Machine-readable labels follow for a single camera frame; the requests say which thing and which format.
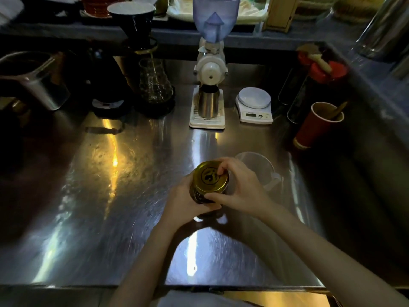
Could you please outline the white paper filter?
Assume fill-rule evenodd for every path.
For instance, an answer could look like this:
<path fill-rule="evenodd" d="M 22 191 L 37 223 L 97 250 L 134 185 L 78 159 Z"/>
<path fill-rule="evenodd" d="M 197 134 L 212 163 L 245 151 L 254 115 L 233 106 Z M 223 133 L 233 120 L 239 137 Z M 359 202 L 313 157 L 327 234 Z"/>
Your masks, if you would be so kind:
<path fill-rule="evenodd" d="M 153 4 L 145 1 L 123 1 L 110 4 L 107 11 L 115 15 L 140 15 L 151 13 L 156 10 Z"/>

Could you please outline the steel pitcher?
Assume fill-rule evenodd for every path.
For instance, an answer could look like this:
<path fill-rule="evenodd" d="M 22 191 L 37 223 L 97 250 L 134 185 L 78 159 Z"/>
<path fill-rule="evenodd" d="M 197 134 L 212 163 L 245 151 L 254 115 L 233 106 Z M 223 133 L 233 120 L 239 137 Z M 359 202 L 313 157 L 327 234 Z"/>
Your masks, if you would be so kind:
<path fill-rule="evenodd" d="M 49 111 L 60 109 L 70 92 L 63 79 L 65 56 L 59 52 L 17 51 L 0 57 L 0 82 L 15 81 Z"/>

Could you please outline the black scale under carafe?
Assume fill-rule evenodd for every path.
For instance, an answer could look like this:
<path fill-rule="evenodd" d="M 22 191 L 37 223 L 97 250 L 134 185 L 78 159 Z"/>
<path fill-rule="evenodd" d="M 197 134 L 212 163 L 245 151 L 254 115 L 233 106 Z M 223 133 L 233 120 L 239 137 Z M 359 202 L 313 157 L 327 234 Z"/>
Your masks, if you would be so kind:
<path fill-rule="evenodd" d="M 139 94 L 135 95 L 134 107 L 137 112 L 141 113 L 147 118 L 160 119 L 169 114 L 175 107 L 175 86 L 172 86 L 173 94 L 169 100 L 162 103 L 150 103 L 144 100 Z"/>

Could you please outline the red paper cup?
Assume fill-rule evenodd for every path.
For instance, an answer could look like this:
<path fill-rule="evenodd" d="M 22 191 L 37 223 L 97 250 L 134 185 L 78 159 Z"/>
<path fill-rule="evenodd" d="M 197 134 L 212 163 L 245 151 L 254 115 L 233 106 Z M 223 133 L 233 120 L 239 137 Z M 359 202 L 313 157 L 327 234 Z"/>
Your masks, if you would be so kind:
<path fill-rule="evenodd" d="M 335 120 L 328 120 L 328 114 L 335 108 L 336 106 L 331 103 L 313 103 L 310 107 L 309 114 L 293 139 L 293 145 L 299 150 L 307 150 L 311 148 L 317 140 L 329 134 L 331 130 L 343 122 L 345 118 L 343 111 Z"/>

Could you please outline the wooden box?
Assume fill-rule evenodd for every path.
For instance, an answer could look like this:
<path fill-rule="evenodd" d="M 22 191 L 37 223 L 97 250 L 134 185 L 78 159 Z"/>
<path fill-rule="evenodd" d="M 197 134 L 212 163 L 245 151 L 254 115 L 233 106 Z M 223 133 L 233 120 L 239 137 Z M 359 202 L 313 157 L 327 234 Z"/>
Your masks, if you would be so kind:
<path fill-rule="evenodd" d="M 287 33 L 290 29 L 299 0 L 269 0 L 268 17 L 262 30 Z"/>

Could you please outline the white coffee grinder blue hopper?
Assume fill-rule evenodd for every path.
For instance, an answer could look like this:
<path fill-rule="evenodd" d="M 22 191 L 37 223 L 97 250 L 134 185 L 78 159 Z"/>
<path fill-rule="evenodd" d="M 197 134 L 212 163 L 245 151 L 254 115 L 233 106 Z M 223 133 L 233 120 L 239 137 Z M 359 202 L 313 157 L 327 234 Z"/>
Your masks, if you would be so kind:
<path fill-rule="evenodd" d="M 192 95 L 189 126 L 193 129 L 225 129 L 223 90 L 219 85 L 228 75 L 224 39 L 238 18 L 241 0 L 193 0 L 194 24 L 201 36 L 193 74 L 198 81 Z M 204 119 L 198 114 L 198 92 L 203 85 L 217 85 L 220 91 L 218 115 Z"/>

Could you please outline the woven baskets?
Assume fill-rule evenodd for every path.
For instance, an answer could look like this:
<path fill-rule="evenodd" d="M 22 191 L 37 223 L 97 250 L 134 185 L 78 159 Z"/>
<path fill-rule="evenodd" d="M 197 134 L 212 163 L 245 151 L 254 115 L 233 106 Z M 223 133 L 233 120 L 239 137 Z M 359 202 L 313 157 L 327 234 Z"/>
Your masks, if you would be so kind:
<path fill-rule="evenodd" d="M 332 14 L 344 22 L 364 24 L 372 20 L 385 0 L 299 0 L 295 20 L 315 20 Z"/>

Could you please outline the wooden spoon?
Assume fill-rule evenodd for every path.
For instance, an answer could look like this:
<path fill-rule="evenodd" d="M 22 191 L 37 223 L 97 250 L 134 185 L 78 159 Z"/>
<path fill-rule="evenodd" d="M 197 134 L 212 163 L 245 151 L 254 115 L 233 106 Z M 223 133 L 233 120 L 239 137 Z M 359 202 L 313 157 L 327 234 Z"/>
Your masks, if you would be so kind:
<path fill-rule="evenodd" d="M 332 110 L 328 114 L 328 120 L 335 120 L 337 116 L 343 111 L 343 109 L 347 106 L 348 101 L 343 102 L 340 104 L 338 107 L 336 107 L 334 110 Z"/>

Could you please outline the red bowl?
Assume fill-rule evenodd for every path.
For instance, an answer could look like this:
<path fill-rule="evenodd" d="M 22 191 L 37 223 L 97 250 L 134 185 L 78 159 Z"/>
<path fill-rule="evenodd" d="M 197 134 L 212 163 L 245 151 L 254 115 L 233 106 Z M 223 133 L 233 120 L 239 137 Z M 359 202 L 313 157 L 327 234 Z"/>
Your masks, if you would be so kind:
<path fill-rule="evenodd" d="M 108 6 L 126 0 L 81 0 L 84 11 L 97 18 L 108 18 L 110 14 L 107 10 Z"/>

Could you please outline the steel grounds cup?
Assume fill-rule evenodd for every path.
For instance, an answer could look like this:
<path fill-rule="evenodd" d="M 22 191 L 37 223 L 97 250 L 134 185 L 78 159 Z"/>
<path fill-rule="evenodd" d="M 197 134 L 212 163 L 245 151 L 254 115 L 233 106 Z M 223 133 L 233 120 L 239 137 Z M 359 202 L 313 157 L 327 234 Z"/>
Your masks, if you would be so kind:
<path fill-rule="evenodd" d="M 198 92 L 198 114 L 204 119 L 218 115 L 220 91 L 217 85 L 203 84 Z"/>

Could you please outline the black coffee dripper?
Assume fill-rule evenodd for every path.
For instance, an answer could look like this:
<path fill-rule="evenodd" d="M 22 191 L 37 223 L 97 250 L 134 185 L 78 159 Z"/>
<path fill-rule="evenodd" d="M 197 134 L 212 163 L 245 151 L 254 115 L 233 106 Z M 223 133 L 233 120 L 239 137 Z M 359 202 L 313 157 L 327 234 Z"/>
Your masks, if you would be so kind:
<path fill-rule="evenodd" d="M 157 46 L 157 41 L 151 37 L 154 13 L 110 15 L 127 35 L 129 45 L 134 51 L 150 51 Z"/>

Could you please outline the dark glass jar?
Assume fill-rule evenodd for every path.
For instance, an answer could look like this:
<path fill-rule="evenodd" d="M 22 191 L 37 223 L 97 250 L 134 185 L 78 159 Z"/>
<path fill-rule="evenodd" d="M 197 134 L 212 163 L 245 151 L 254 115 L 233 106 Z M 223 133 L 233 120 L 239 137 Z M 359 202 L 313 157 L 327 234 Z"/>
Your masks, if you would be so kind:
<path fill-rule="evenodd" d="M 192 199 L 197 203 L 197 204 L 210 204 L 214 203 L 212 200 L 208 200 L 207 198 L 204 197 L 201 193 L 199 193 L 196 189 L 196 185 L 194 182 L 192 182 L 190 186 L 189 193 L 192 197 Z M 197 218 L 200 220 L 206 220 L 206 219 L 218 219 L 224 215 L 224 210 L 223 208 L 220 208 L 215 211 L 207 212 L 204 214 L 199 215 Z"/>

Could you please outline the person's left forearm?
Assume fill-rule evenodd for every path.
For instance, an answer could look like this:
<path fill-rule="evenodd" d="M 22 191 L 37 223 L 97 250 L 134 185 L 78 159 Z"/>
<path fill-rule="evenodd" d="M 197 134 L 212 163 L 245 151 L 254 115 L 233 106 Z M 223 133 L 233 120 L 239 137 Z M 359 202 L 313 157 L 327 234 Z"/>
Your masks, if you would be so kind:
<path fill-rule="evenodd" d="M 184 223 L 161 219 L 152 229 L 130 271 L 112 295 L 109 307 L 149 307 L 166 254 Z"/>

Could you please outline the person's left hand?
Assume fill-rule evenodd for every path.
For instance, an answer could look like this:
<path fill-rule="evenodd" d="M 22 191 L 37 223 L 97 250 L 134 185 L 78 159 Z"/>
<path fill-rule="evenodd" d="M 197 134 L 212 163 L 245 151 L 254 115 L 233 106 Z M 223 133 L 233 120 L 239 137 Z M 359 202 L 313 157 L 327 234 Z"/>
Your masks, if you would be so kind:
<path fill-rule="evenodd" d="M 169 193 L 159 221 L 159 224 L 167 230 L 176 232 L 176 230 L 192 221 L 195 217 L 222 207 L 217 203 L 197 204 L 195 201 L 187 198 L 188 194 L 186 194 L 185 190 L 183 177 Z"/>

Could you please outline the gold jar lid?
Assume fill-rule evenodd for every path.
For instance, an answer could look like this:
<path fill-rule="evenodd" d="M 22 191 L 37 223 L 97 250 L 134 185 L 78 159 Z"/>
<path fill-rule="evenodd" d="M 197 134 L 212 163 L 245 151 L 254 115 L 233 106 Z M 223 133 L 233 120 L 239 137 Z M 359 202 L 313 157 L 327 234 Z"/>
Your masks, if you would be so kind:
<path fill-rule="evenodd" d="M 193 171 L 193 191 L 200 195 L 224 192 L 229 183 L 229 173 L 223 171 L 218 174 L 221 163 L 219 160 L 209 160 L 199 164 Z"/>

